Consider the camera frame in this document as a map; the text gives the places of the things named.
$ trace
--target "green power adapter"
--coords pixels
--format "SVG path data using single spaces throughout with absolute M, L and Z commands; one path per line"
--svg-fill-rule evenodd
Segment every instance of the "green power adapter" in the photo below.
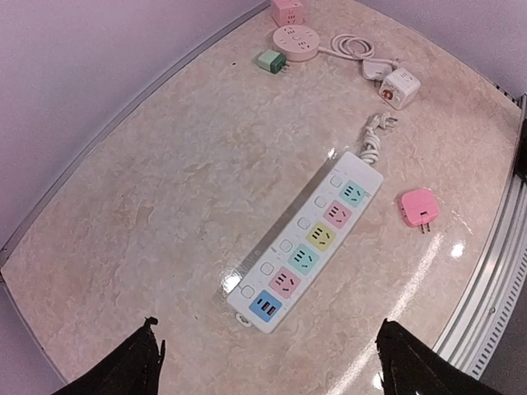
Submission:
M 276 74 L 284 67 L 287 67 L 287 59 L 283 53 L 272 51 L 268 49 L 256 60 L 256 63 L 263 69 Z

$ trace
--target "teal outlet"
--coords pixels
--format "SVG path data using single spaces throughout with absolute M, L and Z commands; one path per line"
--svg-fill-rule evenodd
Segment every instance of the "teal outlet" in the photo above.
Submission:
M 287 262 L 298 272 L 306 275 L 319 260 L 319 255 L 304 244 L 300 244 Z
M 358 207 L 365 196 L 366 191 L 352 181 L 344 185 L 343 190 L 339 194 L 339 197 L 351 207 Z

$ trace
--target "pink plug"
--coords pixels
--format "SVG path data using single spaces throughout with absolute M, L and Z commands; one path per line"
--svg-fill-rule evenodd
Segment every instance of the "pink plug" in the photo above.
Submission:
M 298 0 L 272 0 L 271 16 L 277 25 L 301 25 L 305 21 L 305 8 Z
M 425 226 L 430 231 L 430 222 L 439 216 L 434 194 L 430 189 L 420 188 L 405 193 L 399 199 L 399 209 L 403 215 L 403 221 L 408 226 L 421 226 L 421 232 L 425 233 Z

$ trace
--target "white switch button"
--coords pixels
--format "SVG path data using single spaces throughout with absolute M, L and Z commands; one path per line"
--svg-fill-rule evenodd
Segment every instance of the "white switch button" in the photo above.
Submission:
M 264 262 L 262 267 L 260 268 L 260 271 L 266 276 L 271 274 L 273 270 L 274 270 L 274 266 L 269 262 Z
M 282 240 L 282 242 L 280 243 L 280 249 L 284 253 L 288 253 L 289 251 L 291 251 L 292 248 L 293 248 L 293 243 L 287 239 Z
M 308 220 L 304 216 L 300 220 L 298 220 L 298 226 L 300 227 L 300 229 L 306 230 L 307 228 L 310 227 L 310 225 L 311 225 L 310 220 Z
M 343 181 L 337 177 L 336 175 L 333 176 L 331 181 L 329 181 L 335 188 L 340 187 L 343 184 Z
M 315 199 L 315 205 L 316 205 L 317 207 L 324 208 L 324 207 L 326 207 L 326 204 L 328 204 L 328 201 L 326 200 L 325 197 L 318 196 L 318 197 Z
M 254 288 L 252 286 L 244 286 L 241 290 L 241 294 L 249 299 L 254 295 Z

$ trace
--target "black object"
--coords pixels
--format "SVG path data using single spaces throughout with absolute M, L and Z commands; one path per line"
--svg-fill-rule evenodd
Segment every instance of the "black object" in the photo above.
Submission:
M 165 341 L 160 353 L 151 325 L 157 325 L 156 318 L 146 318 L 92 370 L 53 395 L 157 395 Z
M 395 321 L 377 334 L 385 395 L 500 395 L 456 369 Z
M 516 154 L 514 172 L 527 183 L 527 122 L 525 120 L 521 124 L 520 143 Z

